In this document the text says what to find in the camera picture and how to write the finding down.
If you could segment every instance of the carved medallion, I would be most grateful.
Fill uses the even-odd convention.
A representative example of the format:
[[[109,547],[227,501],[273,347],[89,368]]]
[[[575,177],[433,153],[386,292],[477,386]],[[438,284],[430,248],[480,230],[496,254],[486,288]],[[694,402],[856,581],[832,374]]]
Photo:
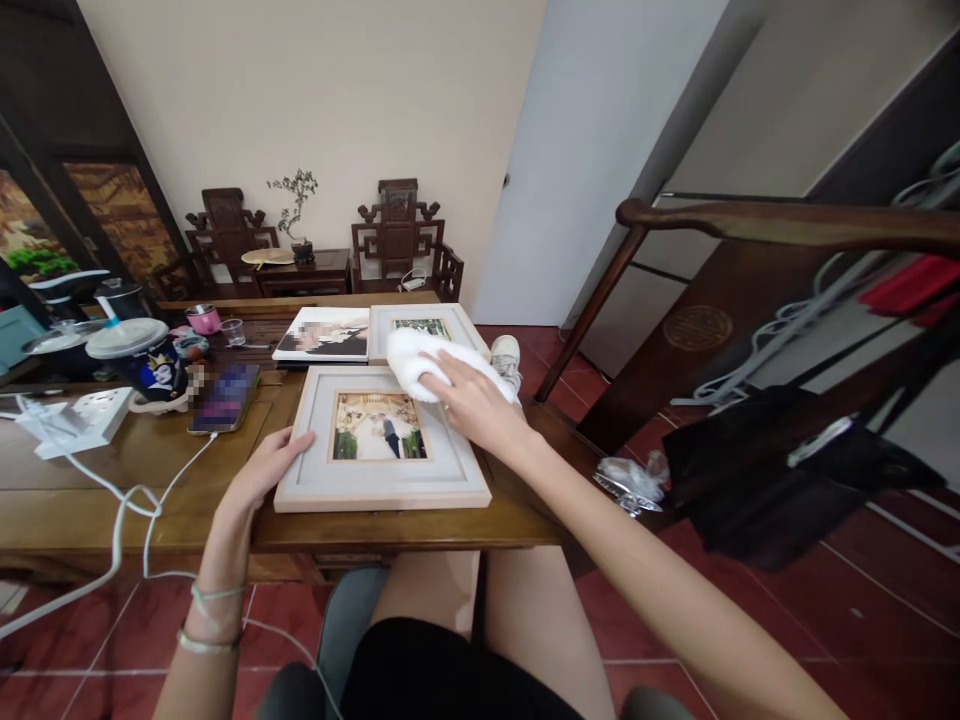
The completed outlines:
[[[733,332],[733,320],[723,310],[693,305],[677,310],[663,324],[667,342],[681,350],[709,350],[722,345]]]

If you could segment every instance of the woman's left hand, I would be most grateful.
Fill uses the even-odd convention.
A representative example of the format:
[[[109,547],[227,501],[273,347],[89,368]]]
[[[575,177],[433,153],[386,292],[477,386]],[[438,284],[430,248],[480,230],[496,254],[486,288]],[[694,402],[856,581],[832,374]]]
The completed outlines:
[[[310,447],[316,437],[313,430],[295,440],[290,439],[292,435],[291,426],[270,433],[263,439],[260,447],[247,460],[247,464],[233,478],[223,500],[220,501],[221,508],[244,513],[263,504],[263,498],[270,488],[280,482],[280,478],[297,455]]]

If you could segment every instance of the wooden table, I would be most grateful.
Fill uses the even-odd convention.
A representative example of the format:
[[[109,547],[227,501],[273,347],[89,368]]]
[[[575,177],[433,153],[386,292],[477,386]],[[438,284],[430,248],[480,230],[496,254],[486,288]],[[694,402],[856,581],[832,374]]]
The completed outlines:
[[[218,308],[222,317],[232,314],[251,325],[274,323],[285,329],[285,323],[304,306],[427,302],[436,302],[436,296],[414,292],[252,299],[221,302]],[[161,307],[177,316],[191,304],[161,303]],[[223,351],[215,354],[215,360],[246,360],[263,367],[264,359],[254,355],[257,352]],[[213,511],[230,480],[266,434],[292,423],[305,373],[264,369],[261,374],[256,401],[243,426],[218,438],[170,493],[154,529],[152,571],[197,569]],[[206,438],[186,432],[189,421],[190,413],[130,414],[108,447],[81,453],[79,459],[121,488],[139,483],[159,494],[206,442]],[[38,459],[33,454],[35,442],[25,438],[25,432],[14,423],[0,423],[4,463],[0,474],[0,569],[8,575],[20,571],[37,580],[78,581],[102,574],[110,565],[116,499],[65,460]],[[322,569],[351,566],[404,550],[559,543],[565,537],[563,529],[525,483],[496,459],[478,448],[475,451],[493,495],[490,506],[483,510],[277,515],[268,498],[254,524],[251,581],[320,582]],[[146,529],[146,518],[127,514],[124,576],[140,576]]]
[[[265,298],[346,295],[350,292],[350,251],[315,250],[309,265],[264,265],[253,279]]]

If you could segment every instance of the wooden chair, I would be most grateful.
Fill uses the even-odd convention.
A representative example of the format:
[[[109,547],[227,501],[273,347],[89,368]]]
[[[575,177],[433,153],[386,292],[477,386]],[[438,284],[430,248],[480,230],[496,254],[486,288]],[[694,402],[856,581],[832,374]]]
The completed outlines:
[[[250,280],[253,290],[259,292],[252,282],[253,266],[240,258],[250,250],[280,247],[276,229],[263,225],[263,210],[254,213],[243,208],[240,188],[207,188],[201,195],[206,210],[186,215],[187,222],[194,227],[186,232],[191,250],[212,252],[212,262],[227,267],[238,293],[241,278]]]
[[[150,273],[160,299],[167,302],[215,299],[217,284],[210,272],[210,260],[209,250],[196,250]]]
[[[380,202],[357,211],[364,222],[351,226],[353,292],[394,292],[400,280],[414,268],[414,258],[433,254],[431,274],[423,290],[433,290],[441,302],[457,302],[463,280],[463,261],[443,242],[445,221],[434,220],[439,203],[429,207],[417,201],[417,180],[381,180],[377,185]],[[422,220],[417,220],[417,211]],[[364,279],[361,259],[379,261],[380,277]]]
[[[833,253],[895,250],[960,257],[960,220],[949,212],[781,203],[660,210],[631,199],[617,209],[617,221],[629,233],[527,408],[530,425],[587,477],[600,458],[616,454],[670,400],[692,392],[720,353],[747,342],[776,308],[796,299],[790,288],[808,287]],[[573,423],[546,403],[550,392],[647,232],[683,228],[723,242],[584,419]],[[894,377],[912,346],[902,345],[785,412],[764,438],[731,451],[724,477],[792,450],[836,418],[859,410]],[[666,510],[644,513],[640,521],[660,529],[675,518]]]

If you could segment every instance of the white towel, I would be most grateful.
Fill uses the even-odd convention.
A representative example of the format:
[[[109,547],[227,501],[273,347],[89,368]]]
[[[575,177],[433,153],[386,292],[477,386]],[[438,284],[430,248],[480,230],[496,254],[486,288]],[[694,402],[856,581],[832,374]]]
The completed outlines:
[[[387,335],[387,364],[397,376],[400,387],[414,400],[421,402],[439,402],[440,400],[420,384],[420,376],[423,373],[430,373],[447,385],[453,384],[435,362],[420,357],[422,352],[436,356],[441,350],[446,350],[458,360],[463,360],[467,365],[490,378],[503,393],[507,402],[512,403],[517,399],[517,391],[513,386],[497,375],[497,371],[490,367],[483,356],[473,348],[457,345],[413,328],[398,328]]]

